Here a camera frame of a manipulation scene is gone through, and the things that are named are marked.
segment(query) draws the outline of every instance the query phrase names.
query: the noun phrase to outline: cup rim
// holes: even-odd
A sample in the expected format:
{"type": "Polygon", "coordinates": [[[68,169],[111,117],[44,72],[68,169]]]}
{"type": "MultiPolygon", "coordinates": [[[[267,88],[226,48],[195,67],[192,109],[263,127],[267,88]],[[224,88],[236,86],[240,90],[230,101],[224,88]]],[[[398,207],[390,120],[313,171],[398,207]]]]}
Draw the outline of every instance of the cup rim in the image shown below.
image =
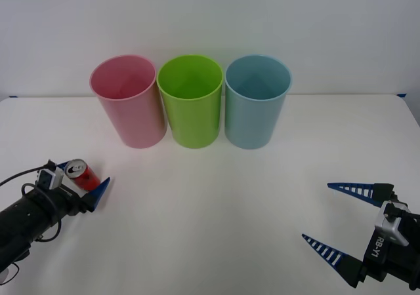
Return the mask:
{"type": "Polygon", "coordinates": [[[89,78],[89,86],[91,87],[91,90],[92,90],[92,92],[95,94],[95,95],[97,95],[98,97],[100,97],[101,99],[103,99],[103,100],[109,100],[109,101],[111,101],[111,102],[122,102],[122,101],[125,101],[125,100],[132,100],[133,98],[136,98],[136,97],[139,97],[139,96],[141,96],[141,95],[143,95],[144,93],[146,93],[148,90],[150,90],[152,87],[153,87],[153,85],[155,84],[155,82],[156,82],[156,75],[157,75],[157,73],[156,73],[156,66],[155,66],[155,64],[150,60],[150,59],[148,59],[148,58],[146,58],[146,57],[144,57],[144,56],[141,56],[141,55],[139,55],[139,54],[120,54],[119,56],[114,56],[114,57],[111,57],[111,58],[109,58],[109,59],[107,59],[107,60],[105,60],[105,61],[103,61],[102,63],[100,63],[93,71],[92,71],[92,73],[91,73],[91,77],[89,78]],[[97,91],[95,91],[94,89],[93,89],[93,86],[92,86],[92,78],[93,78],[93,75],[95,74],[95,72],[100,68],[100,67],[102,67],[104,64],[106,64],[107,62],[109,62],[109,61],[111,61],[111,60],[115,60],[115,59],[118,59],[118,58],[122,58],[122,57],[136,57],[136,58],[141,58],[141,59],[144,59],[145,61],[147,61],[149,64],[151,64],[152,65],[152,67],[153,67],[153,71],[154,71],[154,76],[153,76],[153,81],[143,90],[143,91],[141,91],[140,93],[138,93],[138,94],[136,94],[136,95],[134,95],[134,96],[130,96],[130,97],[127,97],[127,98],[109,98],[109,97],[105,97],[105,96],[102,96],[102,95],[100,95],[99,93],[97,93],[97,91]]]}
{"type": "Polygon", "coordinates": [[[174,57],[174,58],[172,58],[172,59],[170,59],[169,61],[166,61],[165,63],[164,63],[164,65],[162,65],[161,66],[161,68],[159,69],[159,71],[158,71],[158,73],[157,73],[157,77],[156,77],[156,83],[157,83],[157,86],[159,87],[159,90],[164,94],[164,95],[166,95],[166,96],[168,96],[168,97],[170,97],[170,98],[174,98],[175,100],[184,100],[184,101],[187,101],[187,102],[193,102],[193,101],[195,101],[195,100],[202,100],[202,99],[204,99],[204,98],[206,98],[206,97],[209,97],[209,96],[211,96],[211,95],[213,95],[214,93],[216,93],[221,87],[222,87],[222,84],[223,84],[223,81],[224,81],[224,72],[223,72],[223,69],[222,69],[222,67],[221,67],[221,65],[216,61],[216,60],[214,60],[214,59],[212,59],[212,58],[210,58],[210,57],[208,57],[208,56],[204,56],[204,55],[202,55],[202,54],[182,54],[182,55],[180,55],[180,56],[176,56],[176,57],[174,57]],[[176,96],[173,96],[173,95],[170,95],[169,93],[167,93],[165,90],[163,90],[162,89],[162,87],[161,87],[161,85],[160,85],[160,83],[159,83],[159,74],[161,73],[161,71],[162,71],[162,69],[169,63],[169,62],[172,62],[173,60],[176,60],[176,59],[179,59],[179,58],[182,58],[182,57],[187,57],[187,56],[194,56],[194,57],[202,57],[202,58],[205,58],[205,59],[208,59],[208,60],[210,60],[210,61],[212,61],[213,63],[215,63],[216,65],[217,65],[217,67],[220,69],[220,72],[222,73],[222,77],[221,77],[221,79],[220,79],[220,83],[219,83],[219,85],[217,85],[217,87],[212,91],[212,92],[210,92],[209,94],[206,94],[206,95],[204,95],[204,96],[200,96],[200,97],[197,97],[197,98],[180,98],[180,97],[176,97],[176,96]]]}
{"type": "Polygon", "coordinates": [[[283,97],[283,96],[285,96],[286,94],[287,94],[287,92],[289,92],[289,90],[290,90],[290,88],[291,88],[291,85],[292,85],[292,83],[293,83],[293,76],[292,76],[292,74],[291,74],[291,72],[290,72],[290,69],[281,61],[281,60],[279,60],[279,59],[277,59],[276,57],[273,57],[273,56],[269,56],[269,55],[267,55],[267,54],[247,54],[247,55],[245,55],[245,56],[241,56],[241,57],[239,57],[239,58],[236,58],[234,61],[232,61],[230,64],[229,64],[229,66],[226,68],[226,72],[225,72],[225,74],[224,74],[224,82],[226,83],[226,86],[233,92],[233,93],[235,93],[236,95],[238,95],[239,97],[241,97],[241,98],[243,98],[243,99],[245,99],[245,100],[249,100],[249,101],[252,101],[252,102],[271,102],[271,101],[273,101],[273,100],[278,100],[279,98],[281,98],[281,97],[283,97]],[[285,67],[286,68],[286,70],[287,70],[287,72],[289,73],[289,75],[290,75],[290,83],[289,83],[289,86],[287,87],[287,89],[284,91],[284,92],[282,92],[280,95],[277,95],[277,96],[275,96],[275,97],[272,97],[272,98],[267,98],[266,100],[258,100],[258,99],[256,99],[256,98],[250,98],[250,97],[246,97],[246,96],[244,96],[244,95],[242,95],[242,94],[239,94],[238,92],[236,92],[230,85],[229,85],[229,82],[228,82],[228,79],[226,78],[226,76],[227,76],[227,74],[228,74],[228,70],[229,70],[229,68],[230,68],[230,66],[233,64],[233,63],[235,63],[235,62],[237,62],[238,60],[240,60],[240,59],[243,59],[243,58],[247,58],[247,57],[258,57],[258,56],[260,56],[260,57],[265,57],[265,58],[269,58],[269,59],[272,59],[272,60],[274,60],[274,61],[277,61],[279,64],[281,64],[283,67],[285,67]]]}

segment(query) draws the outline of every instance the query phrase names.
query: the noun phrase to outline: tabletop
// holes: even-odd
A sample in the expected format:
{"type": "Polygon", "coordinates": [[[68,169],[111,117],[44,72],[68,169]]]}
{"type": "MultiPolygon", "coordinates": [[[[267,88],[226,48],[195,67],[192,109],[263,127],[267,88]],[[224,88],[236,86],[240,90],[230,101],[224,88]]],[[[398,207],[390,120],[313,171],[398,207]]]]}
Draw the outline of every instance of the tabletop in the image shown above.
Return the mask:
{"type": "MultiPolygon", "coordinates": [[[[55,241],[32,244],[0,294],[411,294],[390,275],[351,288],[301,237],[363,258],[378,209],[328,182],[391,183],[420,212],[420,128],[397,96],[288,96],[257,150],[233,146],[223,123],[203,149],[170,129],[131,149],[95,98],[10,98],[0,146],[0,180],[75,158],[112,179],[93,214],[67,216],[55,241]]],[[[0,209],[34,180],[1,187],[0,209]]]]}

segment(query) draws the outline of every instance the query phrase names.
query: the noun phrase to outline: soda can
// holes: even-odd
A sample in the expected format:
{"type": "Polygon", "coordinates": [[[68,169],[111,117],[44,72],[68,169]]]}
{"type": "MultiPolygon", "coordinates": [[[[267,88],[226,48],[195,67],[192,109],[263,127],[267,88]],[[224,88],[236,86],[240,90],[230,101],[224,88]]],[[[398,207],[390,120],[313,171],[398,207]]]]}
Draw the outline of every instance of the soda can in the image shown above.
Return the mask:
{"type": "Polygon", "coordinates": [[[74,159],[68,162],[64,168],[64,173],[85,191],[92,191],[100,185],[99,178],[82,159],[74,159]]]}

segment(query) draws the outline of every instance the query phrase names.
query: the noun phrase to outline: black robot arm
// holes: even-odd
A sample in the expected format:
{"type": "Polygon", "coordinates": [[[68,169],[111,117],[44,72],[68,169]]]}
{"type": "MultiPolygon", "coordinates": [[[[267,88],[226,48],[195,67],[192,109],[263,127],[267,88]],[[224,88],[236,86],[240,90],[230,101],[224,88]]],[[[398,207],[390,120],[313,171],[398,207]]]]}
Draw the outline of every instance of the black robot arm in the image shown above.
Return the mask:
{"type": "Polygon", "coordinates": [[[363,262],[302,235],[307,243],[352,287],[370,276],[382,282],[387,274],[407,282],[411,290],[420,288],[420,226],[408,205],[400,202],[390,184],[328,184],[380,208],[375,231],[363,262]]]}
{"type": "Polygon", "coordinates": [[[110,182],[108,178],[80,197],[62,184],[62,177],[56,165],[42,168],[34,184],[22,186],[22,197],[0,212],[0,285],[4,284],[7,268],[27,257],[34,241],[48,242],[58,236],[63,217],[93,212],[110,182]],[[26,187],[32,190],[26,193],[26,187]],[[44,232],[55,224],[56,234],[44,239],[44,232]]]}

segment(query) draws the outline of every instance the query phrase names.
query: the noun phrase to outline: plastic cup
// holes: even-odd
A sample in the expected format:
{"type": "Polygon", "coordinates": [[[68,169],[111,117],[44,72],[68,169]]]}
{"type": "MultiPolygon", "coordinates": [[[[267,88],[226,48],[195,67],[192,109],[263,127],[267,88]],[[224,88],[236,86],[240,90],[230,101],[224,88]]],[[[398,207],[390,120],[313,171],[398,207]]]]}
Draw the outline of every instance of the plastic cup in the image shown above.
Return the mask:
{"type": "Polygon", "coordinates": [[[233,61],[225,80],[226,137],[243,149],[265,146],[292,84],[289,69],[275,58],[252,54],[233,61]]]}
{"type": "Polygon", "coordinates": [[[212,59],[188,54],[168,61],[157,74],[173,138],[186,148],[216,140],[220,127],[223,70],[212,59]]]}
{"type": "Polygon", "coordinates": [[[111,58],[92,72],[90,83],[127,146],[148,148],[165,136],[167,125],[151,61],[136,55],[111,58]]]}

